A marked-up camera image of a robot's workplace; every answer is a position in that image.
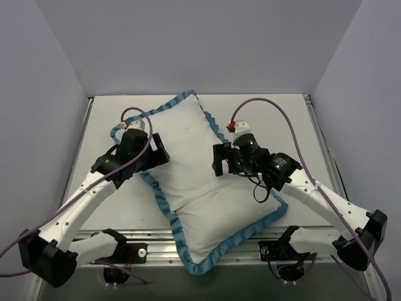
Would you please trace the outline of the blue white patterned pillowcase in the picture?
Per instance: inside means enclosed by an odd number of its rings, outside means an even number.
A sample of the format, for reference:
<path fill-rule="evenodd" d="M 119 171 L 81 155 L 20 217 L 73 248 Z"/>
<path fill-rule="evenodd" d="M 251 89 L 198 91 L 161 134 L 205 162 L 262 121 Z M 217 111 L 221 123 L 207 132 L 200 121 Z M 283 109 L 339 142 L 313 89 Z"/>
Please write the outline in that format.
<path fill-rule="evenodd" d="M 260 204 L 246 179 L 215 176 L 212 147 L 226 138 L 194 91 L 180 93 L 147 116 L 170 161 L 142 172 L 141 178 L 152 188 L 173 237 L 182 231 L 204 244 L 220 243 L 243 230 L 251 236 L 262 232 L 286 214 L 288 206 L 278 195 Z"/>

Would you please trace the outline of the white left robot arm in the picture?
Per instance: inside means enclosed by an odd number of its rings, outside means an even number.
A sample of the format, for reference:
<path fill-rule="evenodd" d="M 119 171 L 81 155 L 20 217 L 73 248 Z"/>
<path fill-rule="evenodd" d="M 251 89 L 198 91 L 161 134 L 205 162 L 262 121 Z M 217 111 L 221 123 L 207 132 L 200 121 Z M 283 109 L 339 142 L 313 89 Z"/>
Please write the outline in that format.
<path fill-rule="evenodd" d="M 170 157 L 158 133 L 128 129 L 121 142 L 99 157 L 81 186 L 55 218 L 37 230 L 24 230 L 18 243 L 23 267 L 54 288 L 64 285 L 75 270 L 99 259 L 125 263 L 129 250 L 121 233 L 105 229 L 80 241 L 74 238 L 86 220 L 135 173 L 168 163 Z"/>

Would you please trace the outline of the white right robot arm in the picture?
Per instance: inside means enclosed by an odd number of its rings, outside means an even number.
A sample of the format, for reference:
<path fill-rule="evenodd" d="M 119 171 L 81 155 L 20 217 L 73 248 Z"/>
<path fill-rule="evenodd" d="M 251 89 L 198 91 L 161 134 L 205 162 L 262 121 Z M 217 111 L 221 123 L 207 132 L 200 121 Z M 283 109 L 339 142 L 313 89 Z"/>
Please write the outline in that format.
<path fill-rule="evenodd" d="M 385 236 L 385 213 L 378 209 L 369 212 L 313 182 L 298 161 L 261 148 L 251 133 L 233 143 L 215 144 L 212 149 L 216 176 L 223 175 L 222 163 L 226 161 L 229 173 L 256 177 L 269 193 L 279 191 L 290 196 L 331 224 L 332 230 L 289 226 L 278 240 L 281 256 L 287 259 L 304 253 L 337 256 L 350 268 L 362 272 L 371 264 Z"/>

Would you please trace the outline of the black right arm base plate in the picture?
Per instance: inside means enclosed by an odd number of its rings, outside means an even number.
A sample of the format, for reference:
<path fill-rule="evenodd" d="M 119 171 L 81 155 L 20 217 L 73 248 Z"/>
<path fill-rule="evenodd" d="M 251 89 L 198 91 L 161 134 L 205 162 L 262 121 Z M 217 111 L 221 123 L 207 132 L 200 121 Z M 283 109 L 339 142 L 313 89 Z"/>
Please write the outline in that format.
<path fill-rule="evenodd" d="M 288 243 L 281 244 L 278 240 L 259 241 L 259 256 L 261 261 L 302 261 L 312 260 L 312 253 L 297 253 Z"/>

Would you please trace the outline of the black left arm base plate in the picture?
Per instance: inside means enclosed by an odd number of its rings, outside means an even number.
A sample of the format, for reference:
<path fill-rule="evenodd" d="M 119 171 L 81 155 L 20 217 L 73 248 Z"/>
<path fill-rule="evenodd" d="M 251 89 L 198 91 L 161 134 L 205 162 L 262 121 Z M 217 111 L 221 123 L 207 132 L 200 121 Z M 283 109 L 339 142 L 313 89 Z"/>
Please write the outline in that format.
<path fill-rule="evenodd" d="M 88 252 L 88 261 L 101 260 L 112 264 L 142 264 L 146 262 L 147 245 L 143 243 L 97 244 Z"/>

